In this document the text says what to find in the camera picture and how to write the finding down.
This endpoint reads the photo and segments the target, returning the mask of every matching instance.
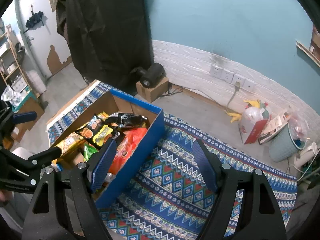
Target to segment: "white door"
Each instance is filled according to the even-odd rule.
[[[46,78],[49,78],[52,74],[55,74],[50,71],[47,64],[50,49],[52,50],[53,48],[52,45],[56,52],[54,58],[58,55],[61,63],[67,61],[70,56],[70,50],[66,40],[57,33],[56,11],[52,12],[49,0],[19,0],[20,19],[23,26],[23,30],[20,30],[20,32],[27,30],[25,25],[32,15],[31,5],[34,13],[39,11],[44,13],[44,26],[39,22],[32,30],[28,30],[25,36],[41,72]]]

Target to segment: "gray container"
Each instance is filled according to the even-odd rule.
[[[280,162],[292,156],[298,151],[303,150],[305,142],[301,142],[298,147],[292,139],[288,124],[280,131],[280,133],[271,141],[269,146],[269,154],[274,162]]]

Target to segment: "green snack bag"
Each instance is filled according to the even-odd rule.
[[[96,152],[98,152],[98,150],[95,147],[90,146],[88,144],[84,144],[84,161],[87,162],[90,159],[91,155]]]

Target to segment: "gray floor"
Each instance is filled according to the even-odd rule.
[[[82,76],[73,64],[68,65],[50,78],[47,91],[40,97],[43,102],[48,104],[44,115],[31,131],[25,133],[21,142],[15,144],[15,147],[22,146],[34,153],[46,150],[49,146],[46,122],[85,86]],[[287,160],[275,163],[270,159],[268,144],[259,145],[256,142],[244,145],[241,141],[238,122],[230,123],[231,118],[225,114],[221,107],[185,93],[158,98],[153,104],[163,108],[166,113],[173,114],[230,146],[245,152],[250,157],[281,171],[287,171]],[[291,169],[291,173],[293,175],[297,174],[295,169]]]

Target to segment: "wall socket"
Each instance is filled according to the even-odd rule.
[[[251,93],[253,93],[255,87],[256,87],[255,82],[253,82],[253,81],[250,80],[250,79],[246,79],[246,80],[244,81],[244,83],[243,83],[243,86],[242,86],[242,88],[243,88],[244,90],[247,90],[247,91],[249,91],[249,92],[251,92]]]
[[[226,81],[226,82],[229,82],[231,83],[232,82],[232,78],[233,78],[233,75],[234,73],[229,71],[229,70],[226,70],[226,69],[223,69],[222,70],[222,74],[221,74],[221,79]]]
[[[218,67],[213,65],[210,69],[210,76],[212,77],[216,77],[216,78],[221,78],[221,74],[222,74],[222,67]]]
[[[232,84],[236,85],[236,82],[240,83],[240,87],[243,87],[245,81],[245,77],[240,76],[239,74],[235,73],[232,79]]]

